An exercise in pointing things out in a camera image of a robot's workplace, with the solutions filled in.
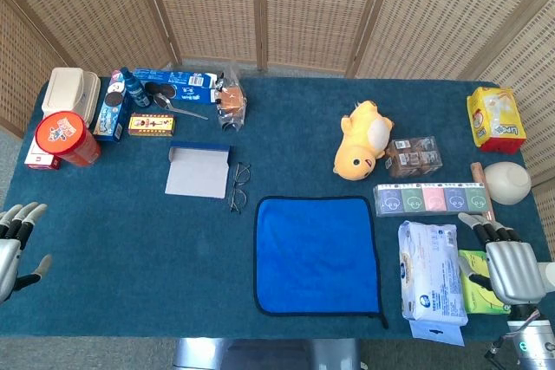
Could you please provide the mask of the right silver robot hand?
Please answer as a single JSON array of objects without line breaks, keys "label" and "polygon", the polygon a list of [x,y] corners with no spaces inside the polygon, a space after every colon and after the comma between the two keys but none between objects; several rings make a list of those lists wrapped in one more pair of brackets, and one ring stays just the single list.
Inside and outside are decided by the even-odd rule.
[{"label": "right silver robot hand", "polygon": [[537,258],[529,243],[512,227],[464,212],[458,219],[470,227],[486,250],[488,276],[477,273],[469,261],[458,258],[460,271],[471,282],[492,291],[505,305],[540,303],[547,294]]}]

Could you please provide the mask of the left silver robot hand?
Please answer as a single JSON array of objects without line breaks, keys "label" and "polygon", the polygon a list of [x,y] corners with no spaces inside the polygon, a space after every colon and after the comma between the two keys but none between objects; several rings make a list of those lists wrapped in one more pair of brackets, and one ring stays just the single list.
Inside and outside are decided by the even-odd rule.
[{"label": "left silver robot hand", "polygon": [[1,212],[1,303],[9,300],[13,292],[40,282],[49,272],[50,254],[30,274],[20,276],[18,272],[29,237],[47,208],[46,204],[31,202],[15,204]]}]

